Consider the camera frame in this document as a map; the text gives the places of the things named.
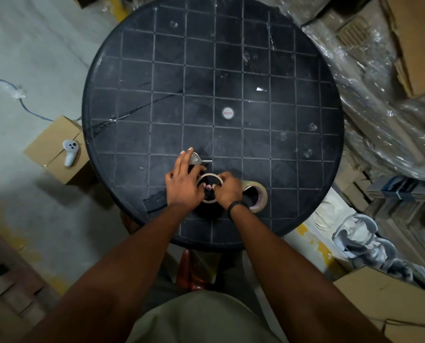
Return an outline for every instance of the concrete floor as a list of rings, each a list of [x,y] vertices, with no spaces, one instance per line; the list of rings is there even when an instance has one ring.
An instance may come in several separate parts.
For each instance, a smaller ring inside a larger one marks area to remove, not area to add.
[[[0,0],[0,78],[22,85],[33,112],[76,119],[89,65],[116,24],[100,5],[80,10],[72,0]],[[64,186],[23,155],[48,124],[0,86],[0,234],[62,294],[127,233],[100,185]],[[286,240],[329,272],[325,250],[305,230]],[[179,256],[179,248],[170,251]],[[273,315],[270,326],[281,336],[274,321]]]

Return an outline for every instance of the hand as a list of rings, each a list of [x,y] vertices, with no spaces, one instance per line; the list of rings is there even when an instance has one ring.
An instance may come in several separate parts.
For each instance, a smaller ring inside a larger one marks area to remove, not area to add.
[[[205,198],[206,184],[203,183],[204,185],[197,188],[197,178],[200,171],[205,171],[206,167],[195,165],[188,173],[192,153],[193,148],[189,148],[187,152],[181,151],[176,159],[173,171],[165,175],[168,205],[179,206],[179,209],[184,210],[185,214],[191,212]]]
[[[222,186],[214,184],[212,188],[217,202],[224,209],[228,209],[230,204],[243,199],[243,185],[241,180],[233,177],[230,172],[221,173],[219,177],[223,180]]]

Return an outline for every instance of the table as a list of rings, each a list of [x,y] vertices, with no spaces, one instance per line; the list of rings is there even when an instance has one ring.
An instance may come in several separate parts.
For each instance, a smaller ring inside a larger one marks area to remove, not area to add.
[[[99,49],[84,88],[90,161],[140,224],[182,149],[268,193],[259,218],[278,236],[312,214],[335,178],[344,122],[330,69],[277,9],[254,0],[158,0],[133,12]],[[223,213],[191,213],[172,242],[243,248]]]

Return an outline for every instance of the bracelet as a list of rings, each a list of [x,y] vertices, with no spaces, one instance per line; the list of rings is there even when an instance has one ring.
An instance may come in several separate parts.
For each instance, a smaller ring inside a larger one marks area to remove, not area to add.
[[[232,202],[229,206],[228,206],[228,209],[227,209],[227,215],[228,215],[228,218],[233,222],[233,219],[232,219],[232,215],[230,214],[230,212],[231,212],[231,210],[232,210],[232,208],[234,207],[234,206],[236,206],[237,204],[242,204],[244,207],[246,207],[247,209],[249,209],[249,206],[246,204],[246,202],[244,202],[244,201],[235,201],[235,202]]]

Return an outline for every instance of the dark trousers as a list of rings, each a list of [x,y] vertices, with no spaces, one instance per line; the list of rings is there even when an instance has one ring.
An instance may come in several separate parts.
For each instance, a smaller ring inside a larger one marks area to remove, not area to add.
[[[244,274],[243,254],[241,252],[224,253],[221,256],[213,289],[241,301],[265,325],[268,325],[254,289]],[[171,281],[165,267],[162,265],[155,282],[141,305],[141,315],[187,292],[187,290],[179,288]]]

